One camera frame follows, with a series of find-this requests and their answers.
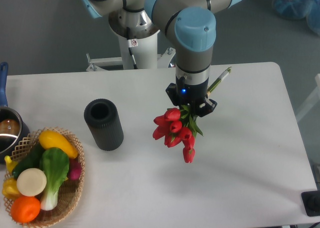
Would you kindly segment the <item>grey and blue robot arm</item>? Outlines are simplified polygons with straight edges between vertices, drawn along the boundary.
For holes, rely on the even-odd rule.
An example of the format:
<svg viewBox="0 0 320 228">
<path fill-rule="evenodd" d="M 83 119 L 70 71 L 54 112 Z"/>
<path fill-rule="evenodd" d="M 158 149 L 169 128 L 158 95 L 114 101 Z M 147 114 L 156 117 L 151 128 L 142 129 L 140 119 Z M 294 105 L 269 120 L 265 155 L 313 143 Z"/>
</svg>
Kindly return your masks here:
<svg viewBox="0 0 320 228">
<path fill-rule="evenodd" d="M 190 105 L 204 117 L 217 103 L 209 98 L 209 68 L 219 11 L 242 0 L 82 0 L 93 18 L 107 17 L 121 45 L 126 69 L 151 68 L 157 62 L 156 39 L 162 32 L 175 49 L 175 83 L 166 93 L 174 106 Z"/>
</svg>

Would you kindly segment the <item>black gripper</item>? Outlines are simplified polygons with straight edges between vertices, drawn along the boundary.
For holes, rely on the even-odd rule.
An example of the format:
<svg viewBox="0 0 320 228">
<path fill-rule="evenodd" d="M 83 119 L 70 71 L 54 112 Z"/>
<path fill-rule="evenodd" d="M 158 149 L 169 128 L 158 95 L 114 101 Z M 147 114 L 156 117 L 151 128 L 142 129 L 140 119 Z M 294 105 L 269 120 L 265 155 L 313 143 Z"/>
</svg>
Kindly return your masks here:
<svg viewBox="0 0 320 228">
<path fill-rule="evenodd" d="M 206 98 L 209 79 L 199 84 L 187 84 L 185 78 L 176 78 L 176 83 L 170 83 L 165 89 L 174 106 L 194 104 L 194 114 L 204 117 L 214 111 L 218 103 Z"/>
</svg>

